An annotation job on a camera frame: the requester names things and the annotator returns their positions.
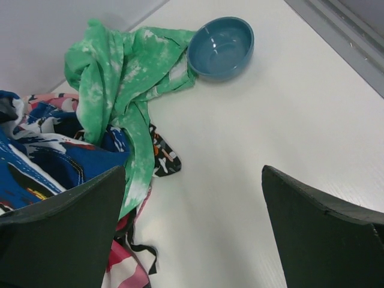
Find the blue white patterned cloth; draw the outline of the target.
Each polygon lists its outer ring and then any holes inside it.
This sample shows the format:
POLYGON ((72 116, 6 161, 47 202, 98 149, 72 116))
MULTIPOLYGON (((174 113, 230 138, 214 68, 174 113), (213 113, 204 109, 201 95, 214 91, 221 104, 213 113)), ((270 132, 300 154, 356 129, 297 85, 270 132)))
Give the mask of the blue white patterned cloth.
POLYGON ((82 185, 130 156, 120 128, 108 125, 93 145, 78 119, 47 103, 24 118, 22 98, 1 91, 2 214, 82 185))

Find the green white tie-dye cloth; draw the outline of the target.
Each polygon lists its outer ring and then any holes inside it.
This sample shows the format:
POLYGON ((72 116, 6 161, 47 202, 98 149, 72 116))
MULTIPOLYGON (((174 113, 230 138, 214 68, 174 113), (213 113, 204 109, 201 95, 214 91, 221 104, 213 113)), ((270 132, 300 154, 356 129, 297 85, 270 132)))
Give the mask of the green white tie-dye cloth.
POLYGON ((76 115, 85 141, 100 144, 108 125, 128 138, 121 216, 145 199, 154 172, 148 102, 196 81, 187 64, 193 36, 190 30, 149 26, 121 32, 91 19, 84 38, 65 54, 64 74, 79 94, 76 115))

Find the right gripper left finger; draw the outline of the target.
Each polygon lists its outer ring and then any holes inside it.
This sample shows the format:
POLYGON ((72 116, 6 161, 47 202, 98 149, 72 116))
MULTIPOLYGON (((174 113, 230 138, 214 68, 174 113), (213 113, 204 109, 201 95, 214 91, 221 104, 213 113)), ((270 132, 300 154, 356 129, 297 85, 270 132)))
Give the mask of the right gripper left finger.
POLYGON ((1 287, 101 287, 124 197, 114 167, 1 216, 1 287))

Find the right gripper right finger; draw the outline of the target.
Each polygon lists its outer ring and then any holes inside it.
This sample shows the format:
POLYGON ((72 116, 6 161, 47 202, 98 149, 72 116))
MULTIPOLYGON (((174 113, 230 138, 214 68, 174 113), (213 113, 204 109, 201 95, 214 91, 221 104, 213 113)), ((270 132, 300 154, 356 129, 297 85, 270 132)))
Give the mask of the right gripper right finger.
POLYGON ((383 287, 383 213, 272 166, 262 190, 288 287, 383 287))

